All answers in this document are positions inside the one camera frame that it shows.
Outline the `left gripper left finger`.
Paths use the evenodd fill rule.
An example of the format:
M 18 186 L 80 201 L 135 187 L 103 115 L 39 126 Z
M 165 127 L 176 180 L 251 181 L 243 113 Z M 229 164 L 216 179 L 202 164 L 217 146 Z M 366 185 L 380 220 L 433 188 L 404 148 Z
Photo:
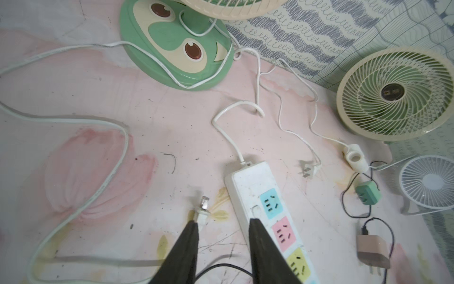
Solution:
M 149 284 L 194 284 L 198 244 L 198 224 L 189 221 Z

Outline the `pink USB charger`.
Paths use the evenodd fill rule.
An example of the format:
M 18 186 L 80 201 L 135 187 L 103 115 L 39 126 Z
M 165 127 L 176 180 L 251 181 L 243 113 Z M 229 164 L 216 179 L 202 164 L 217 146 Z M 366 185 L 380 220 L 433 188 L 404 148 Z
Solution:
M 378 235 L 357 235 L 357 257 L 367 266 L 390 269 L 391 262 L 386 241 Z

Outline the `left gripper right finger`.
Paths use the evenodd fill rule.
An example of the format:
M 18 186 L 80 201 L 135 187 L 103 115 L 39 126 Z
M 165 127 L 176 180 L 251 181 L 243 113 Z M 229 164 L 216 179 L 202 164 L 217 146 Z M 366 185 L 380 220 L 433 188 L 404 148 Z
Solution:
M 300 284 L 260 219 L 252 218 L 248 229 L 254 284 Z

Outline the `green USB charger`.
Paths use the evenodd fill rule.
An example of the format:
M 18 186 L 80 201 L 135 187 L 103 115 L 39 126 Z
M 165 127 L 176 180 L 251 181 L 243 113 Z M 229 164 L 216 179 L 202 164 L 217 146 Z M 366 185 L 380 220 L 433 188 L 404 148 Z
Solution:
M 377 204 L 382 195 L 374 181 L 360 183 L 355 187 L 355 192 L 364 205 Z

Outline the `white power strip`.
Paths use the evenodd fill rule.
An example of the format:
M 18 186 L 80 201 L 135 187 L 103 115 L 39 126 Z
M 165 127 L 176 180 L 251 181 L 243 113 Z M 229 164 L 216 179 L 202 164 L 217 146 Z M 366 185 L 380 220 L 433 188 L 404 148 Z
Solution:
M 248 248 L 250 219 L 257 218 L 301 283 L 318 284 L 315 267 L 268 163 L 247 162 L 229 174 L 225 184 Z

